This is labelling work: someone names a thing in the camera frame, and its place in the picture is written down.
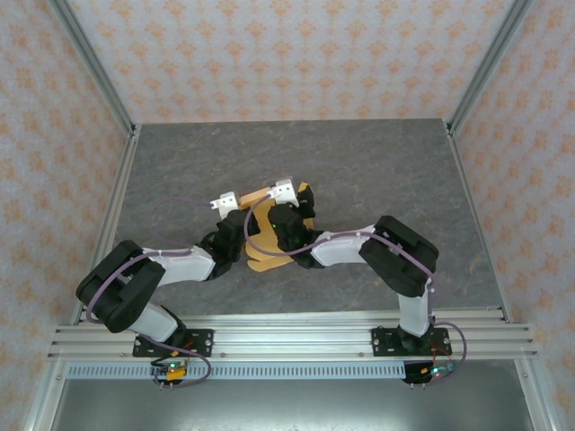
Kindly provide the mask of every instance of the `black mounting plate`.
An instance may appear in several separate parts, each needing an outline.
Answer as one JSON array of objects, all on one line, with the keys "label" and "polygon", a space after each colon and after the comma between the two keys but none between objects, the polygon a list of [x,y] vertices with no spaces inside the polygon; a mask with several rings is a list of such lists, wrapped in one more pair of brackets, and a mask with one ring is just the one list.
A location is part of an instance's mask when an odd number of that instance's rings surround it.
[{"label": "black mounting plate", "polygon": [[[378,327],[371,330],[371,347],[374,356],[433,356],[431,345],[442,348],[451,355],[451,340],[449,332],[444,328],[432,328],[429,332],[427,342],[418,349],[416,353],[410,352],[402,346],[402,342],[397,328]],[[441,350],[437,350],[437,356],[445,356]]]},{"label": "black mounting plate", "polygon": [[[212,347],[214,346],[214,331],[213,330],[186,330],[185,339],[188,343],[191,342],[190,347],[184,347],[192,352],[199,353],[205,357],[212,356]],[[134,342],[134,350],[132,351],[133,357],[164,357],[172,353],[171,350],[162,348],[149,342],[147,339],[136,337]]]}]

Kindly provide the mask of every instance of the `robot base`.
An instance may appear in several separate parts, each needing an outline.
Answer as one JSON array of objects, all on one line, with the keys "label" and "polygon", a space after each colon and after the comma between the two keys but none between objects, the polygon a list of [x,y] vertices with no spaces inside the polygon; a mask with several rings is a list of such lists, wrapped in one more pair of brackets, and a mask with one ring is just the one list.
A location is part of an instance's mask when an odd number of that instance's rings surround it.
[{"label": "robot base", "polygon": [[429,327],[429,332],[422,338],[413,337],[421,344],[412,345],[410,348],[408,348],[409,340],[402,332],[399,328],[381,326],[371,330],[371,346],[374,356],[433,356],[432,345],[438,347],[435,352],[436,356],[445,356],[442,350],[445,350],[449,355],[453,353],[447,329]]},{"label": "robot base", "polygon": [[[184,348],[188,348],[192,352],[197,352],[205,357],[212,356],[212,347],[214,345],[213,330],[186,330],[184,339],[188,340],[186,341],[187,344],[183,346]],[[165,357],[171,353],[171,350],[159,347],[142,337],[136,337],[132,351],[134,357]]]}]

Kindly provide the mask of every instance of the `robotic arm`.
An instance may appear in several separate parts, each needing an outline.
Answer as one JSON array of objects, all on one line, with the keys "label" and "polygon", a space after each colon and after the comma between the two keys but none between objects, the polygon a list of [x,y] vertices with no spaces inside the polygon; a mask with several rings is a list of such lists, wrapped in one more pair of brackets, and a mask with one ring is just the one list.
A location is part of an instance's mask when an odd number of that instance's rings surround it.
[{"label": "robotic arm", "polygon": [[292,256],[304,268],[325,268],[338,263],[367,263],[398,295],[402,346],[412,354],[425,345],[430,332],[428,275],[398,251],[375,237],[384,237],[420,264],[435,272],[438,249],[397,219],[384,215],[376,224],[357,231],[331,233],[305,227],[299,208],[279,204],[269,211],[279,248],[293,251],[318,243],[309,251]]},{"label": "robotic arm", "polygon": [[[93,313],[110,332],[132,330],[170,346],[185,344],[186,327],[171,312],[149,303],[157,287],[184,280],[207,281],[225,274],[240,258],[243,225],[247,210],[232,210],[191,249],[155,251],[140,248],[133,241],[118,244],[76,289],[76,296],[90,308],[102,285],[122,265],[129,266],[96,297]],[[250,234],[260,229],[254,216],[248,223]]]},{"label": "robotic arm", "polygon": [[[433,244],[391,216],[346,233],[308,229],[304,218],[314,216],[314,196],[309,188],[296,195],[291,181],[283,180],[271,189],[270,196],[276,205],[268,218],[281,250],[289,254],[307,246],[306,251],[292,255],[303,268],[367,263],[399,297],[399,328],[390,342],[408,355],[420,355],[429,347],[427,286],[438,258]],[[132,330],[144,339],[185,346],[185,325],[167,309],[149,303],[155,289],[183,280],[209,281],[222,276],[239,259],[246,241],[244,233],[251,236],[260,232],[252,210],[237,209],[233,193],[222,195],[212,206],[219,209],[223,220],[217,223],[217,231],[199,244],[186,250],[154,251],[132,241],[121,242],[80,283],[78,299],[110,332]],[[394,247],[382,244],[381,238]],[[112,279],[123,267],[121,275]]]}]

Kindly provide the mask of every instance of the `wall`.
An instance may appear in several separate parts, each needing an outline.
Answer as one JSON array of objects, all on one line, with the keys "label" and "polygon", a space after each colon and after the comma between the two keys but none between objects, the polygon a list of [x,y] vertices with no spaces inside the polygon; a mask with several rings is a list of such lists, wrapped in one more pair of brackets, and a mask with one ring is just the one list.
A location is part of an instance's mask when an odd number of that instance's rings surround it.
[{"label": "wall", "polygon": [[0,428],[73,310],[125,136],[46,0],[0,2]]},{"label": "wall", "polygon": [[575,424],[575,8],[537,1],[458,137],[486,240],[518,321]]},{"label": "wall", "polygon": [[72,0],[136,122],[449,119],[512,0]]}]

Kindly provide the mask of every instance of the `gray floor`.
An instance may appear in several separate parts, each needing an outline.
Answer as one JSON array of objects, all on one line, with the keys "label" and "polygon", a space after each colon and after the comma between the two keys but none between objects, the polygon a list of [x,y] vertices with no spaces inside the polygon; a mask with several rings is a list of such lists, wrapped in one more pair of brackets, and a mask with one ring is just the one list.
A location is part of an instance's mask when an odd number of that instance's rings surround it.
[{"label": "gray floor", "polygon": [[410,391],[399,380],[69,381],[52,431],[530,431],[511,362],[472,362]]},{"label": "gray floor", "polygon": [[[435,306],[500,305],[439,119],[212,123],[144,126],[116,240],[170,248],[149,230],[166,197],[208,202],[293,176],[315,194],[315,226],[343,231],[392,215],[438,247]],[[172,203],[158,231],[193,244],[214,229],[216,211]],[[208,283],[165,286],[155,300],[178,314],[395,309],[395,294],[367,265],[258,274],[244,261]]]}]

